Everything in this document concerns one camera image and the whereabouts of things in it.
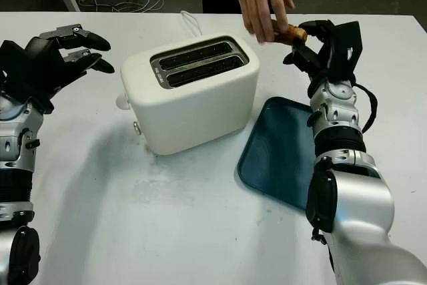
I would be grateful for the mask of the person's right hand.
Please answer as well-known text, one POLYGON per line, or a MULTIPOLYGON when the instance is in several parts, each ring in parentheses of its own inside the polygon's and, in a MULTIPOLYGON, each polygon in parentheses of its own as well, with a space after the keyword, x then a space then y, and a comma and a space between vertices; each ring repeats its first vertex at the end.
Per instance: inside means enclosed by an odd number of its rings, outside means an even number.
POLYGON ((288 32, 287 9, 294 9, 294 0, 238 0, 244 25, 258 43, 272 42, 274 29, 288 32))

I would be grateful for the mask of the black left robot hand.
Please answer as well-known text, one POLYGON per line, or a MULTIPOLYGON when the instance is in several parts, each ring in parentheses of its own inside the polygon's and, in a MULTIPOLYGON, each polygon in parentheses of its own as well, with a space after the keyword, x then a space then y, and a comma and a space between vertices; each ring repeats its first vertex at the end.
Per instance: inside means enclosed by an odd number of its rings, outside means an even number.
POLYGON ((50 114, 54 109, 53 96, 86 75, 88 69, 114 72, 114 67, 101 54, 110 49, 106 39, 80 24, 58 27, 33 37, 24 49, 30 67, 25 75, 29 101, 39 113, 50 114))

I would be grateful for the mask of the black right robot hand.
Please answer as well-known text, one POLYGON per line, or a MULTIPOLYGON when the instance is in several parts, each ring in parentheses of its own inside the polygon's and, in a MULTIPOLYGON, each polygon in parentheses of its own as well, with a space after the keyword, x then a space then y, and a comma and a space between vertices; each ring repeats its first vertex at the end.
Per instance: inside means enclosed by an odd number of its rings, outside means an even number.
POLYGON ((298 27, 322 42, 319 52, 315 52, 296 39, 292 43, 292 52, 283 60, 283 64, 295 65, 308 74, 311 79, 308 97, 314 95, 324 80, 330 83, 349 81, 354 85, 354 70, 362 52, 360 24, 351 21, 335 25, 330 20, 314 20, 298 27))

